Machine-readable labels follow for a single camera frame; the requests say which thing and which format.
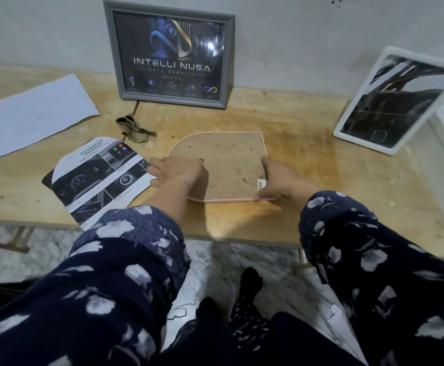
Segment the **white label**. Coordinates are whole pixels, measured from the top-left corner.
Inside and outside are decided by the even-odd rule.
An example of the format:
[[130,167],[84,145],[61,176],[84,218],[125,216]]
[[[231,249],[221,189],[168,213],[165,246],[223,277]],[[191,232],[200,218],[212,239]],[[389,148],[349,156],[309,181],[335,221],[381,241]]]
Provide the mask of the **white label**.
[[261,190],[263,187],[266,186],[267,181],[265,179],[258,179],[257,180],[257,189]]

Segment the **arch-shaped board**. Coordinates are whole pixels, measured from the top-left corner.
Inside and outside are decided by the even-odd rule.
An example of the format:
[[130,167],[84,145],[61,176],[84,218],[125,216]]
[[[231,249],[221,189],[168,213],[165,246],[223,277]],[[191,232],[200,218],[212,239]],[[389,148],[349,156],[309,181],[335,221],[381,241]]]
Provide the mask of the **arch-shaped board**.
[[202,176],[188,196],[195,202],[251,202],[258,181],[266,180],[261,132],[200,132],[180,140],[169,154],[203,159]]

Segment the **hand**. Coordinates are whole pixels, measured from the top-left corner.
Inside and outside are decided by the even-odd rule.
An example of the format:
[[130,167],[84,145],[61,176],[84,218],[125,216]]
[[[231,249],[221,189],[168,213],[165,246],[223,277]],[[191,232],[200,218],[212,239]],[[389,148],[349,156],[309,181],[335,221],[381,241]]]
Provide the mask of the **hand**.
[[200,178],[203,163],[200,159],[188,160],[183,157],[164,157],[163,159],[149,159],[150,166],[147,173],[157,178],[151,180],[151,186],[159,188],[167,180],[176,178],[182,180],[191,190]]
[[303,206],[310,197],[321,188],[311,181],[307,181],[286,163],[262,156],[262,161],[268,171],[266,187],[256,192],[254,200],[271,199],[274,197],[288,197],[298,206]]

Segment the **sleeve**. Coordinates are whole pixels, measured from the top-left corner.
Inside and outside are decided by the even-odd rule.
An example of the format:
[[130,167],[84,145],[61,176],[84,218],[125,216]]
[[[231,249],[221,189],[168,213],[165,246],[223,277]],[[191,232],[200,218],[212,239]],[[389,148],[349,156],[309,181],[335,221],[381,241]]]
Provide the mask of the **sleeve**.
[[299,231],[370,365],[444,364],[444,261],[333,191],[310,198]]
[[189,266],[182,232],[163,212],[108,211],[65,261],[0,309],[0,364],[152,362]]

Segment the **marble floor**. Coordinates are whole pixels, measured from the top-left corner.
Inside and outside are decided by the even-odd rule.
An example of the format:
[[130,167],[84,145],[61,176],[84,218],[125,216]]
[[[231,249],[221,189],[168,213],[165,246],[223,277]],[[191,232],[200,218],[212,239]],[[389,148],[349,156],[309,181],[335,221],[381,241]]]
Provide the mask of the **marble floor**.
[[[0,242],[6,242],[12,231],[13,227],[0,226]],[[80,233],[36,228],[28,243],[28,254],[0,249],[0,283],[48,273],[66,258]],[[270,318],[279,311],[291,313],[365,362],[333,290],[322,285],[313,268],[298,274],[292,272],[292,265],[298,261],[296,250],[202,240],[187,240],[186,245],[193,262],[168,316],[164,347],[174,340],[186,321],[194,318],[198,303],[206,296],[211,296],[228,318],[229,308],[237,297],[240,275],[252,266],[264,279],[263,288],[255,298],[263,316]]]

